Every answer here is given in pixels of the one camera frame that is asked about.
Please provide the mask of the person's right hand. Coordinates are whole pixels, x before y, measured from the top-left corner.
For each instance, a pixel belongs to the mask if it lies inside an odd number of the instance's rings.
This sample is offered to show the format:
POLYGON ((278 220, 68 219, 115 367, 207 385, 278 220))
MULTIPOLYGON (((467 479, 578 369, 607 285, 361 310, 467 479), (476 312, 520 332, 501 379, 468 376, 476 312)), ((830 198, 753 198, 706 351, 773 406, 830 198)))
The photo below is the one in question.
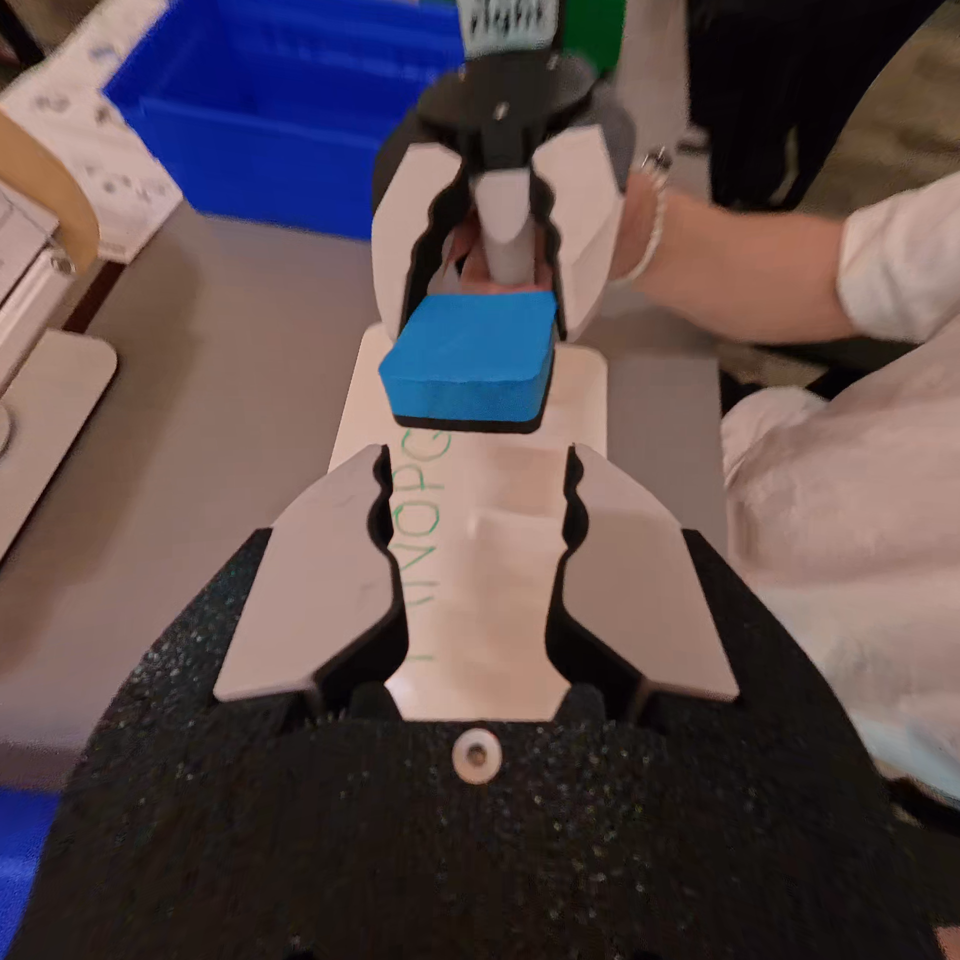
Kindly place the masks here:
MULTIPOLYGON (((658 203, 666 197, 659 183, 654 174, 640 168, 631 170, 609 280, 622 279, 644 258, 654 233, 658 203)), ((450 232, 443 247, 444 258, 438 273, 451 292, 498 295, 553 287, 553 270, 546 258, 546 235, 542 230, 535 235, 534 281, 528 284, 504 285, 493 280, 474 207, 450 232)))

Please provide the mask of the printed instruction sheet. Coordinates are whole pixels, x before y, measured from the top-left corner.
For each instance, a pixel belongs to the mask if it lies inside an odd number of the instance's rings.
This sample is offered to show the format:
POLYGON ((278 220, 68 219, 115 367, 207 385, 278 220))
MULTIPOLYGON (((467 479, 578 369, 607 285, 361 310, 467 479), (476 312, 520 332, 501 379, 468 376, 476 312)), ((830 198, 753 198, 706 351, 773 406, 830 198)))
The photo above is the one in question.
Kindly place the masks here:
POLYGON ((102 260, 130 264, 182 191, 102 89, 169 7, 107 1, 41 66, 2 94, 3 110, 71 172, 97 215, 102 260))

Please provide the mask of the person's right forearm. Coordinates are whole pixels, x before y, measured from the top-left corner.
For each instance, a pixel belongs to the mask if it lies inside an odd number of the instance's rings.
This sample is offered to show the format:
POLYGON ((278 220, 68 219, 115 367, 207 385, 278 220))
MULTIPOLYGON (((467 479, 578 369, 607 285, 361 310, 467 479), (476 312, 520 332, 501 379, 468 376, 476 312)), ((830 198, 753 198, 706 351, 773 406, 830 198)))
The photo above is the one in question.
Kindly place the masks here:
POLYGON ((630 286, 723 339, 759 345, 853 338, 839 294, 841 221, 742 213, 671 189, 630 286))

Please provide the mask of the blue foam eraser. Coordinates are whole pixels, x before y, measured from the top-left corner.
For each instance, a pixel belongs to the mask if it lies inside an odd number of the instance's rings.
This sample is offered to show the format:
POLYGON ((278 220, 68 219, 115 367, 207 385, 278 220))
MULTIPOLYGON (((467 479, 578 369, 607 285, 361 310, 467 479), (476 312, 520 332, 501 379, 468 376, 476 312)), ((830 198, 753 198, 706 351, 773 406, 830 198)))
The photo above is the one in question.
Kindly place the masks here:
POLYGON ((557 302, 549 292, 435 294, 378 367, 399 426, 528 435, 546 410, 557 302))

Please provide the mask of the white whiteboard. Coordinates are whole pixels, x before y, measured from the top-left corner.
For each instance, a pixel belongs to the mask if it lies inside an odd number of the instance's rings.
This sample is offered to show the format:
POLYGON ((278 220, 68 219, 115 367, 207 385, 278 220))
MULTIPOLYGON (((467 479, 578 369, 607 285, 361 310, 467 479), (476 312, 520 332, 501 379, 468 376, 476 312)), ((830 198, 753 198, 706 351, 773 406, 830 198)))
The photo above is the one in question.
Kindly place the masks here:
POLYGON ((390 346, 380 323, 364 332, 328 465, 370 444, 390 450, 409 634, 390 695, 408 721, 550 719, 569 687, 545 641, 566 464, 575 443, 607 452, 607 362, 560 346, 538 430, 464 433, 394 421, 378 375, 390 346))

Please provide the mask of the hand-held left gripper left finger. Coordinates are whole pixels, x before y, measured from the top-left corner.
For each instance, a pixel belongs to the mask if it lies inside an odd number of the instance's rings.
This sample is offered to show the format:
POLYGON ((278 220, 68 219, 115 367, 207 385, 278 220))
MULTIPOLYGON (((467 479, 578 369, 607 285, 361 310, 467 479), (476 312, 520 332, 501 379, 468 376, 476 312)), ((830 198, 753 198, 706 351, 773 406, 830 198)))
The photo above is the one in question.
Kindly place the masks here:
POLYGON ((213 686, 219 703, 294 694, 338 714, 399 670, 409 632, 392 493, 389 447, 370 444, 282 511, 213 686))

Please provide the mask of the green plastic bin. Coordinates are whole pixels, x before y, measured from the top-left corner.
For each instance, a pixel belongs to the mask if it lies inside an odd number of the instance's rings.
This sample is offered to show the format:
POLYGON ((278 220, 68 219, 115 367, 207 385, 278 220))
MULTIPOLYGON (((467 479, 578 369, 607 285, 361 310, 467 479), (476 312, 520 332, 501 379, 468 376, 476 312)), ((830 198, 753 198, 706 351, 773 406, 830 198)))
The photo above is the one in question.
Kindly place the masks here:
POLYGON ((600 77, 618 67, 626 1, 565 1, 561 18, 560 48, 588 62, 600 77))

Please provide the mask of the wooden sign stand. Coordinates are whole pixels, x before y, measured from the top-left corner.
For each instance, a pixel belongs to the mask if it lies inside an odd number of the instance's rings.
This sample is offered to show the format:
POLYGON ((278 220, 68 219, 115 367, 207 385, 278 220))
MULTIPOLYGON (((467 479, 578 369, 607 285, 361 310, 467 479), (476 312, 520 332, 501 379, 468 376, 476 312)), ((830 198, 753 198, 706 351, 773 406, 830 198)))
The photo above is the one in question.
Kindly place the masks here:
POLYGON ((5 559, 113 381, 118 358, 107 342, 51 323, 99 253, 99 222, 87 195, 64 163, 5 112, 1 135, 1 183, 58 218, 50 245, 1 302, 5 559))

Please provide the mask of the white paper sign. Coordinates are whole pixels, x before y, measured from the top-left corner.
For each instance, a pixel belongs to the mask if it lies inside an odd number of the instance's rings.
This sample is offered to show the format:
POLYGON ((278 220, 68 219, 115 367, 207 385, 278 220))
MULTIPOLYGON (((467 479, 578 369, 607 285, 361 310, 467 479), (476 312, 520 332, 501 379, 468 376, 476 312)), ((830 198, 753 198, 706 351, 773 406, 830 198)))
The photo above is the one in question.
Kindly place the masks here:
POLYGON ((1 303, 49 247, 58 228, 56 213, 1 182, 1 303))

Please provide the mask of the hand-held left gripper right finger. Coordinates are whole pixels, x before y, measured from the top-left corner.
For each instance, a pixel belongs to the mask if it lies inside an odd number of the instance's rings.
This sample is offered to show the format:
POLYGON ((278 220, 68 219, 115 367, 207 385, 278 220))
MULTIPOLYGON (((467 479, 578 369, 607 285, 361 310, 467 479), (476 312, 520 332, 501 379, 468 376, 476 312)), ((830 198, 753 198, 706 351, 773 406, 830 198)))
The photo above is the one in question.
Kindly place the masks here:
POLYGON ((639 482, 596 450, 567 452, 547 657, 590 688, 606 720, 629 723, 655 694, 730 704, 740 690, 685 532, 639 482))

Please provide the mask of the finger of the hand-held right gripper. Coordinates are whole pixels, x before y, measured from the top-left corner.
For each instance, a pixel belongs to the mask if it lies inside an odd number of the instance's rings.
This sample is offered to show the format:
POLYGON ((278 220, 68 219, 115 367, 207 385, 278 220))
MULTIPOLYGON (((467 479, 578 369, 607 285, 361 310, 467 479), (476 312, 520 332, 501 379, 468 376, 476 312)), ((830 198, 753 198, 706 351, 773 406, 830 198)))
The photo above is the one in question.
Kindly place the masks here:
POLYGON ((371 269, 391 342, 425 299, 445 242, 467 209, 462 157, 439 142, 389 142, 373 171, 371 269))
POLYGON ((542 225, 560 338, 577 341, 594 318, 617 245, 625 192, 602 126, 572 126, 533 153, 535 219, 542 225))

